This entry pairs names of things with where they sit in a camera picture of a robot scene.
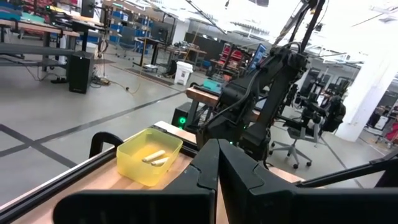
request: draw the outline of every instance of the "white trash can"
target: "white trash can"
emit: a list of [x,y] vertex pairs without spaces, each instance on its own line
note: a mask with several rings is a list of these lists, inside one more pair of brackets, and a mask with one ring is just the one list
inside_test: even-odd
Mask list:
[[193,66],[185,62],[177,62],[177,71],[175,72],[174,83],[187,85],[189,76],[193,72]]

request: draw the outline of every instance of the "table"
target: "table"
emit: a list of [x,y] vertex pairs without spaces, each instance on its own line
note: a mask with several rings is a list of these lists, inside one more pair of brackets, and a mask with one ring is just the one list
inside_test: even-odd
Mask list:
[[167,68],[170,67],[170,65],[171,65],[171,63],[172,63],[172,60],[178,59],[178,56],[179,56],[179,55],[186,55],[186,54],[187,54],[187,51],[185,51],[185,49],[180,49],[180,48],[178,48],[178,47],[160,46],[159,48],[160,48],[160,49],[164,49],[165,51],[170,52],[170,54],[169,54],[169,59],[167,60],[167,65],[166,65]]
[[[207,106],[209,106],[211,109],[214,106],[216,106],[217,101],[218,101],[218,96],[206,93],[201,90],[197,90],[194,87],[187,88],[187,90],[185,91],[185,94],[187,95],[187,97],[189,99],[192,99],[191,108],[188,112],[186,125],[192,124],[192,122],[195,118],[196,112],[198,110],[199,103],[204,103]],[[258,110],[253,110],[251,121],[257,121],[257,118],[259,115],[260,115],[260,112]]]
[[[155,126],[166,130],[169,134],[174,134],[182,138],[184,141],[196,142],[195,135],[193,135],[192,133],[188,133],[175,126],[172,126],[171,124],[167,124],[164,121],[159,121],[158,123],[155,124]],[[19,202],[23,201],[24,198],[35,195],[36,192],[46,188],[46,186],[57,183],[59,180],[66,179],[67,177],[70,176],[71,173],[76,172],[78,169],[81,169],[82,167],[87,166],[88,164],[93,164],[96,161],[99,161],[102,158],[105,158],[106,156],[109,155],[113,157],[111,157],[109,161],[104,162],[102,166],[99,166],[99,168],[83,176],[80,180],[74,182],[69,187],[59,190],[59,192],[57,192],[53,197],[50,197],[45,202],[39,204],[38,206],[35,206],[33,210],[25,214],[22,214],[22,216],[19,217],[13,223],[50,224],[52,223],[52,209],[56,205],[56,203],[63,197],[83,189],[129,189],[129,190],[163,189],[171,181],[173,181],[174,178],[180,175],[192,160],[192,158],[180,153],[179,157],[173,163],[173,165],[171,166],[169,171],[165,174],[160,183],[157,184],[155,187],[151,187],[148,189],[148,187],[133,182],[130,179],[127,179],[117,173],[116,158],[115,158],[116,152],[114,152],[114,149],[110,149],[108,151],[104,151],[101,154],[92,157],[91,159],[88,159],[87,161],[64,172],[63,174],[60,174],[59,176],[42,184],[41,186],[36,187],[30,192],[27,192],[26,194],[21,195],[20,197],[15,198],[14,200],[4,204],[3,206],[0,207],[0,217],[3,211],[5,211],[7,208],[11,208],[13,205],[17,205]],[[270,168],[270,170],[275,175],[278,175],[279,177],[289,182],[297,182],[303,180],[300,177],[297,177],[293,174],[282,171],[275,167]],[[221,203],[223,202],[223,195],[222,192],[220,191],[220,185],[219,185],[217,201],[218,204],[216,211],[216,216],[217,216],[216,222],[218,224],[228,223],[224,203]]]
[[[28,21],[9,21],[5,19],[0,19],[0,26],[2,26],[1,29],[1,42],[4,42],[4,27],[10,27],[13,29],[31,29],[31,30],[37,30],[37,31],[42,31],[44,33],[43,35],[43,46],[44,47],[50,47],[50,35],[51,33],[57,34],[57,47],[66,47],[67,49],[75,49],[76,46],[76,38],[79,37],[79,33],[71,31],[71,30],[63,30],[58,27],[51,26],[49,24],[44,24],[44,23],[37,23],[37,22],[28,22]],[[67,36],[67,39],[65,39],[65,45],[61,46],[60,45],[60,40],[61,40],[61,35]],[[59,60],[59,63],[53,63],[53,60],[49,59],[48,55],[43,55],[42,62],[40,66],[42,66],[42,70],[46,71],[47,67],[45,66],[48,64],[51,67],[54,66],[64,66],[65,60],[61,58]]]
[[[146,42],[146,44],[145,44],[146,46],[148,44],[151,44],[151,45],[154,46],[154,52],[152,54],[152,59],[150,60],[150,64],[151,65],[156,65],[158,45],[159,44],[165,45],[165,43],[160,41],[160,40],[156,40],[156,39],[153,39],[153,38],[150,38],[150,37],[138,37],[138,38],[136,38],[136,40],[141,41],[141,42]],[[144,61],[144,54],[145,54],[145,49],[142,49],[141,59],[140,59],[139,63],[133,62],[133,64],[142,67],[143,63],[144,63],[143,62]]]
[[81,38],[81,50],[86,51],[87,50],[87,42],[88,42],[88,31],[89,30],[99,30],[99,31],[104,31],[104,27],[98,27],[95,25],[91,25],[88,22],[85,21],[80,21],[76,19],[72,19],[72,29],[77,32],[82,32],[83,37]]
[[195,57],[194,57],[193,61],[185,59],[185,62],[192,63],[194,67],[198,66],[197,64],[198,64],[198,59],[199,58],[202,61],[205,59],[205,56],[200,57],[200,55],[201,54],[203,54],[203,55],[207,54],[207,52],[205,52],[205,51],[202,51],[202,50],[199,50],[199,49],[194,49],[192,47],[187,47],[187,48],[185,48],[185,50],[187,50],[187,52],[194,52]]

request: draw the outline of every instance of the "cable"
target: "cable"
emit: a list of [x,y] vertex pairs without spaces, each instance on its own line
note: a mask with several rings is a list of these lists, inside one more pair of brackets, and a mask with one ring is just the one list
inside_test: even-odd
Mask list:
[[378,14],[378,15],[376,15],[376,16],[373,16],[373,17],[369,18],[369,19],[366,19],[365,21],[362,21],[362,22],[359,22],[359,23],[357,23],[357,24],[354,24],[354,25],[352,25],[351,27],[356,27],[356,26],[358,26],[358,25],[364,24],[365,22],[371,21],[371,20],[373,20],[373,19],[375,19],[375,18],[377,18],[377,17],[379,17],[379,16],[382,16],[382,15],[384,15],[384,14],[383,14],[383,13]]

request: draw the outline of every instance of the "green light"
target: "green light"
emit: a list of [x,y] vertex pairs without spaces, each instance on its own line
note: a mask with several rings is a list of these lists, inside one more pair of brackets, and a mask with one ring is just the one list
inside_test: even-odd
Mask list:
[[181,118],[179,119],[179,121],[180,121],[180,124],[185,124],[185,122],[187,122],[187,119],[184,118],[184,117],[181,117]]

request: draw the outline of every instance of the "ceiling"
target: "ceiling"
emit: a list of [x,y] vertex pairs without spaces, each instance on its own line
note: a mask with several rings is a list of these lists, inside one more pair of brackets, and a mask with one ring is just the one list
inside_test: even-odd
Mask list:
[[[206,19],[186,0],[125,1],[146,8],[160,9],[181,21],[191,19],[208,26],[210,24],[208,19],[211,19],[223,30],[241,35],[251,34],[271,43],[278,36],[287,19],[299,6],[298,0],[271,0],[268,7],[257,6],[250,0],[229,0],[226,8],[227,0],[191,0],[197,8],[203,11]],[[379,47],[376,41],[386,36],[383,33],[396,30],[393,29],[393,25],[398,24],[398,21],[395,22],[398,15],[397,11],[398,0],[326,0],[318,20],[323,24],[322,31],[313,32],[306,50],[313,55],[320,56],[319,60],[325,63],[338,65],[348,63],[350,64],[348,69],[352,69],[350,67],[361,67],[361,64],[357,62],[365,60],[371,48]],[[163,16],[160,12],[150,11],[150,13],[151,16],[160,19]],[[308,23],[310,19],[311,16],[307,15],[303,23]],[[303,24],[300,26],[297,41],[301,41],[305,27]],[[252,33],[251,29],[261,30],[262,32]]]

